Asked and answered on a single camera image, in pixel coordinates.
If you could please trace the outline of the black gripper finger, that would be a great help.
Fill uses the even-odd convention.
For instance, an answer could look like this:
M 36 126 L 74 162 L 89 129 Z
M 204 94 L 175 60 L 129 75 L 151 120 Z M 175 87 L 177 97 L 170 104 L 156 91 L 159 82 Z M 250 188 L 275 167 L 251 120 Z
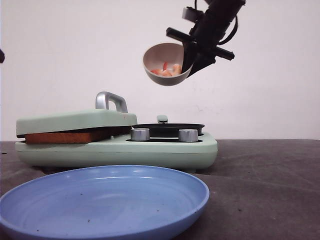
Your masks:
M 5 53 L 0 49 L 0 63 L 5 61 Z

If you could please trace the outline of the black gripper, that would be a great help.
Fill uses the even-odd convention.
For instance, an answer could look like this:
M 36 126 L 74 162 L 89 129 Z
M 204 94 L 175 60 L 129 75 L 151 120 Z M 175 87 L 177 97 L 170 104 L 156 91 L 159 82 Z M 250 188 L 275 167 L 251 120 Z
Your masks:
M 189 34 L 183 33 L 171 27 L 167 28 L 166 35 L 172 39 L 182 42 L 183 63 L 181 72 L 189 70 L 187 77 L 214 64 L 216 56 L 232 60 L 233 52 L 220 48 L 230 41 L 235 31 L 223 39 L 226 30 L 235 19 L 235 13 L 223 12 L 219 9 L 208 9 L 202 17 L 195 22 Z

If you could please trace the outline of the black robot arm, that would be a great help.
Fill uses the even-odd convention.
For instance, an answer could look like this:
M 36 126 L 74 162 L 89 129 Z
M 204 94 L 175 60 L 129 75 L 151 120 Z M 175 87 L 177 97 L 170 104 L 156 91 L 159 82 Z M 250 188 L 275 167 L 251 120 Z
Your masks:
M 182 42 L 183 62 L 181 72 L 189 76 L 214 64 L 216 57 L 234 59 L 233 52 L 220 46 L 229 42 L 238 30 L 237 13 L 244 0 L 207 0 L 205 12 L 196 7 L 186 7 L 182 17 L 194 22 L 188 34 L 167 28 L 166 35 Z

